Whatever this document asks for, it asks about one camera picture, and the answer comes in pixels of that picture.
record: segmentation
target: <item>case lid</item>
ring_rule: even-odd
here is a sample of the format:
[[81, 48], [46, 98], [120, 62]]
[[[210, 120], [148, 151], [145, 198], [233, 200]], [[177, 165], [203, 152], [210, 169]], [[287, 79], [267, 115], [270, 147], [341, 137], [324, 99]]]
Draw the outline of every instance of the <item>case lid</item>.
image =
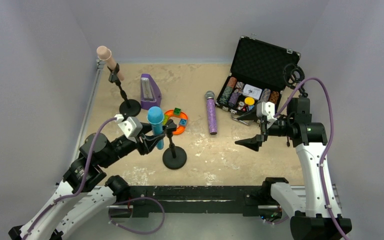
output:
[[233, 76], [248, 78], [256, 87], [260, 82], [280, 91], [286, 87], [285, 66], [297, 64], [300, 56], [296, 51], [242, 36], [237, 44], [230, 72]]

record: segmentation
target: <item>blue block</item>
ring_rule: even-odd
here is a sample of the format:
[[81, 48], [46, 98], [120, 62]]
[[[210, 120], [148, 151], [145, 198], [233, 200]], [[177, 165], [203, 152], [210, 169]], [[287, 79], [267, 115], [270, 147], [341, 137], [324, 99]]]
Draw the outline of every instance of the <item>blue block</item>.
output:
[[183, 127], [186, 127], [186, 124], [188, 124], [188, 120], [181, 118], [180, 122], [179, 122], [179, 125], [183, 126]]

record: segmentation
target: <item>microphone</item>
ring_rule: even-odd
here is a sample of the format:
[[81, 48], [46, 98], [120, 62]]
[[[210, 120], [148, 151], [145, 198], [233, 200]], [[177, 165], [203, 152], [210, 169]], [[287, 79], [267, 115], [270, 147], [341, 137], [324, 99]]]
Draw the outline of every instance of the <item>microphone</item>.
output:
[[207, 91], [205, 94], [206, 99], [206, 114], [208, 115], [208, 128], [209, 134], [217, 134], [217, 121], [216, 121], [216, 105], [214, 103], [214, 92]]
[[[116, 60], [114, 60], [113, 54], [108, 47], [99, 46], [96, 49], [96, 54], [98, 54], [99, 60], [106, 62], [106, 65], [111, 69], [111, 71], [116, 68], [117, 62]], [[121, 71], [117, 72], [117, 77], [120, 81], [123, 81], [125, 79]]]
[[[157, 106], [153, 106], [148, 110], [148, 119], [149, 124], [152, 126], [152, 133], [154, 135], [159, 135], [163, 133], [163, 120], [164, 114], [163, 110]], [[156, 148], [161, 150], [164, 148], [164, 141], [160, 140], [156, 145]]]

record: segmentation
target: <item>purple glitter microphone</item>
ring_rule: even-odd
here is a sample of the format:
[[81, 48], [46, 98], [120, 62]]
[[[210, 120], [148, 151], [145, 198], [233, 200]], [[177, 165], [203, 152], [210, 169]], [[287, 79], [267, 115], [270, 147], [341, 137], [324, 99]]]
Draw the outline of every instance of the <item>purple glitter microphone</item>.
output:
[[206, 99], [206, 114], [208, 115], [208, 128], [209, 134], [217, 134], [217, 121], [216, 121], [216, 105], [214, 103], [214, 92], [207, 91], [205, 94]]

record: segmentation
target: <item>green block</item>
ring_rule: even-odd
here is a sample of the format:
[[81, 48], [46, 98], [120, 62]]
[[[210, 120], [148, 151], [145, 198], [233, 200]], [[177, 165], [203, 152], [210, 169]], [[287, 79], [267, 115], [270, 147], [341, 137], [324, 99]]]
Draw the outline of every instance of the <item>green block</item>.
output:
[[174, 109], [174, 111], [173, 111], [173, 114], [175, 115], [175, 116], [180, 116], [180, 113], [182, 112], [182, 110], [180, 109], [180, 108], [175, 108]]
[[162, 120], [162, 125], [166, 125], [167, 121], [169, 120], [169, 116], [164, 114], [164, 119]]

